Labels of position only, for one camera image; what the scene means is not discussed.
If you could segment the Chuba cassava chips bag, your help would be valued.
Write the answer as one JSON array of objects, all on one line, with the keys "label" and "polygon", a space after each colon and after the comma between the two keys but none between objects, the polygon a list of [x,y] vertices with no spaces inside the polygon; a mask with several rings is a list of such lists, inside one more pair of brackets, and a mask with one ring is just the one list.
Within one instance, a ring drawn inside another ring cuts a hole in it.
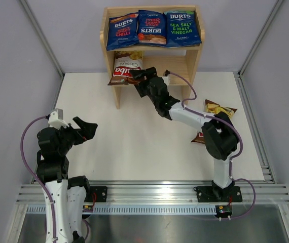
[{"label": "Chuba cassava chips bag", "polygon": [[[238,110],[237,108],[231,108],[226,106],[221,106],[218,103],[205,99],[205,111],[208,113],[219,114],[220,112],[226,113],[229,118],[232,118],[233,115]],[[192,139],[192,143],[205,144],[204,135],[202,131],[198,131],[196,137]]]},{"label": "Chuba cassava chips bag", "polygon": [[108,86],[136,85],[139,80],[133,78],[130,70],[143,69],[144,51],[117,51],[112,77]]}]

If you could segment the large Burts sweet chilli bag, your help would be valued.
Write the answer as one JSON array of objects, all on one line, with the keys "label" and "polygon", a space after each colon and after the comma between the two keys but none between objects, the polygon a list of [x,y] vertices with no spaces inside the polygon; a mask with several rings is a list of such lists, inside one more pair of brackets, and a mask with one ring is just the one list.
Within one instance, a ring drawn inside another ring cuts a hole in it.
[{"label": "large Burts sweet chilli bag", "polygon": [[137,35],[139,12],[110,18],[106,50],[111,51],[139,43]]}]

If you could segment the small Burts sweet chilli bag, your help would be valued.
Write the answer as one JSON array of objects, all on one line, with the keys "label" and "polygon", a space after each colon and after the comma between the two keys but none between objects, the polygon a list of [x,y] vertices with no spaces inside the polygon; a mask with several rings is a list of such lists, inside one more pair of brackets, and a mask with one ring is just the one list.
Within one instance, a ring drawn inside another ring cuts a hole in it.
[{"label": "small Burts sweet chilli bag", "polygon": [[162,13],[139,10],[137,35],[139,44],[166,46],[166,20]]}]

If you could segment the Burts sea salt vinegar bag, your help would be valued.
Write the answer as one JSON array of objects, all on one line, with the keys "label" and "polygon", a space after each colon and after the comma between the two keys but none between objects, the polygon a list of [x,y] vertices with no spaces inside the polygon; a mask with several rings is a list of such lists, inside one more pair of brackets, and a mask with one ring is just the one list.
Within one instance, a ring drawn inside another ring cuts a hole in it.
[{"label": "Burts sea salt vinegar bag", "polygon": [[166,47],[178,48],[202,43],[194,11],[164,12],[166,18]]}]

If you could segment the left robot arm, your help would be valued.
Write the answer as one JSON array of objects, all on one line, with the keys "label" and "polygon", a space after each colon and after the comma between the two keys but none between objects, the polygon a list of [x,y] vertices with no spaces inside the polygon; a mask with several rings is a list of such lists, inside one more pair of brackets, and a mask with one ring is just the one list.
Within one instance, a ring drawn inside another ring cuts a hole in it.
[{"label": "left robot arm", "polygon": [[74,117],[79,126],[47,127],[37,134],[37,178],[46,205],[46,242],[85,242],[82,236],[83,203],[92,195],[85,176],[68,177],[67,153],[95,136],[98,125]]}]

